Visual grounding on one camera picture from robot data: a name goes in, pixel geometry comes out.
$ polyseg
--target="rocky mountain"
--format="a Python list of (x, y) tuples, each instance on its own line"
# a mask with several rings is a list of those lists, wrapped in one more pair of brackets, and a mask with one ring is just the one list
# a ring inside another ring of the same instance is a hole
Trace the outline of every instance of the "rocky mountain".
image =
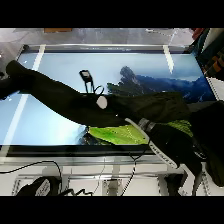
[(122, 96), (138, 96), (155, 92), (180, 92), (186, 103), (213, 101), (215, 97), (207, 83), (201, 76), (196, 81), (186, 81), (169, 78), (153, 78), (135, 75), (127, 66), (120, 71), (121, 81), (118, 85), (108, 83), (109, 93)]

